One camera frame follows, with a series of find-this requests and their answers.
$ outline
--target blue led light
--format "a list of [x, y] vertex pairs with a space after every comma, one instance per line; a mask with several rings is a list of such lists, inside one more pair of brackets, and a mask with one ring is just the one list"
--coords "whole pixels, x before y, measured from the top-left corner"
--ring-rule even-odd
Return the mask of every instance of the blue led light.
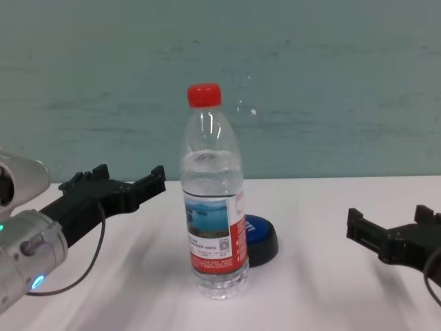
[[34, 283], [32, 284], [32, 289], [35, 289], [35, 288], [37, 288], [37, 287], [39, 287], [39, 285], [41, 284], [41, 282], [44, 280], [44, 276], [43, 275], [41, 275], [41, 276], [38, 276], [35, 280], [34, 280]]

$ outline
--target white table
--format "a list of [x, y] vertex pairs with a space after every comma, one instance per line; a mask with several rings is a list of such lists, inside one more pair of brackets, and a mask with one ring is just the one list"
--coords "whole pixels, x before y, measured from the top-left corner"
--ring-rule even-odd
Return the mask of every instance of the white table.
[[[382, 265], [346, 239], [347, 210], [388, 228], [413, 221], [416, 204], [441, 211], [441, 177], [283, 179], [245, 183], [246, 211], [268, 218], [278, 256], [251, 269], [248, 289], [227, 301], [189, 282], [178, 182], [129, 215], [107, 222], [88, 278], [65, 294], [24, 297], [0, 316], [1, 331], [436, 330], [441, 309], [410, 268]], [[53, 185], [25, 208], [59, 196]], [[99, 226], [39, 288], [70, 284], [87, 268]]]

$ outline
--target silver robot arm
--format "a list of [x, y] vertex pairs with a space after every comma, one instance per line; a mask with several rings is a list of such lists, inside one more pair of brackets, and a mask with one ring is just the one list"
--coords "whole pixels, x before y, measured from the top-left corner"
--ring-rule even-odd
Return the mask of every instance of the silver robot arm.
[[46, 191], [48, 169], [40, 162], [10, 153], [0, 146], [0, 221]]
[[158, 166], [128, 184], [110, 179], [107, 166], [100, 165], [60, 185], [63, 196], [41, 211], [10, 217], [48, 186], [49, 173], [42, 163], [0, 149], [0, 314], [40, 285], [66, 260], [68, 248], [95, 226], [103, 223], [104, 229], [106, 218], [135, 212], [165, 191], [165, 174]]

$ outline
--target bottle label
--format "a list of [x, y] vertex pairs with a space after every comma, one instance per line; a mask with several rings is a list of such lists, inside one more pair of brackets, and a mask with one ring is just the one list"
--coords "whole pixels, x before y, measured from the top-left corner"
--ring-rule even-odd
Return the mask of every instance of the bottle label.
[[193, 267], [208, 274], [239, 269], [247, 259], [243, 192], [232, 197], [195, 197], [184, 192]]

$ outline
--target plastic water bottle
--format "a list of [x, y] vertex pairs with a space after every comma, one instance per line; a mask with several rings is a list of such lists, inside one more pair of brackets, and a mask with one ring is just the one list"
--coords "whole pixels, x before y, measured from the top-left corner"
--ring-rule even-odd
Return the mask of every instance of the plastic water bottle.
[[242, 160], [221, 110], [215, 83], [190, 86], [192, 115], [181, 152], [189, 250], [199, 291], [226, 299], [243, 288], [249, 269]]

